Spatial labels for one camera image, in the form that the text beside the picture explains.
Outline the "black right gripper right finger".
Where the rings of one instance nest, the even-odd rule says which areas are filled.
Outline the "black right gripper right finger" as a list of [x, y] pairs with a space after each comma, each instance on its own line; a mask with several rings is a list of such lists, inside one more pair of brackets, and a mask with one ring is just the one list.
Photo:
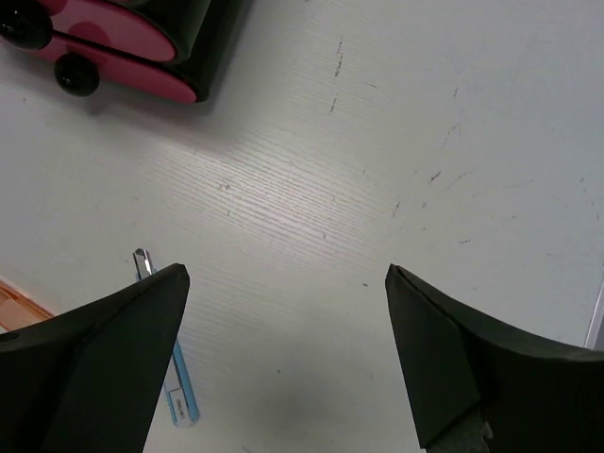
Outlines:
[[513, 327], [391, 265], [388, 308], [427, 452], [599, 452], [603, 355]]

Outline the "black pink drawer organizer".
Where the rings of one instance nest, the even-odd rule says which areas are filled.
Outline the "black pink drawer organizer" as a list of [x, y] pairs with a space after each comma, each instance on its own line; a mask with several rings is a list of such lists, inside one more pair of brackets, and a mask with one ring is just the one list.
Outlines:
[[1, 4], [1, 39], [87, 97], [110, 81], [183, 104], [210, 97], [246, 2], [25, 0]]

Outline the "light blue utility knife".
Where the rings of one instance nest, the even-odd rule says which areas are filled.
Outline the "light blue utility knife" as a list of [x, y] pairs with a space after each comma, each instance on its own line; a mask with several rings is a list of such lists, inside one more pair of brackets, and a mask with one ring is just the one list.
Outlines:
[[[146, 249], [137, 248], [132, 258], [138, 281], [157, 272]], [[173, 424], [178, 428], [193, 426], [199, 420], [200, 412], [179, 340], [175, 340], [163, 389]]]

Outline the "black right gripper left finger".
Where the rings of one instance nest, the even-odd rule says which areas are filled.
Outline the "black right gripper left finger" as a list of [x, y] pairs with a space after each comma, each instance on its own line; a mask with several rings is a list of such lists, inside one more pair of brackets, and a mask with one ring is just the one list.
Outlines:
[[189, 289], [175, 263], [2, 334], [2, 451], [143, 451]]

